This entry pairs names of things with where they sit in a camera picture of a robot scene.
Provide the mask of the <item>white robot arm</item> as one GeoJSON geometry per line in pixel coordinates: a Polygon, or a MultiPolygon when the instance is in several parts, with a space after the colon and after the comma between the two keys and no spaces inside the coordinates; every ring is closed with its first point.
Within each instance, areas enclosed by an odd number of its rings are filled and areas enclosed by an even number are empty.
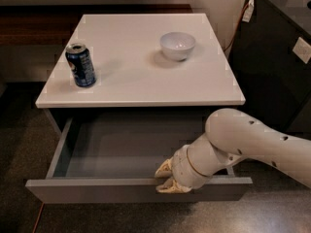
{"type": "Polygon", "coordinates": [[[165,179],[156,191],[188,193],[247,158],[311,187],[310,140],[283,134],[238,110],[219,109],[208,116],[199,138],[176,150],[155,171],[157,178],[165,179]]]}

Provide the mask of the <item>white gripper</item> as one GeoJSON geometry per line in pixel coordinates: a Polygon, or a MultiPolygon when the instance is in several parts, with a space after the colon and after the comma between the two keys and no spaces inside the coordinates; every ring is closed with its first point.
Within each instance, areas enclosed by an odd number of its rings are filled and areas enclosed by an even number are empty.
{"type": "Polygon", "coordinates": [[[177,150],[172,160],[166,159],[155,171],[156,178],[169,178],[155,189],[159,193],[188,193],[192,189],[199,189],[205,185],[210,176],[202,176],[197,173],[190,164],[188,158],[188,145],[177,150]]]}

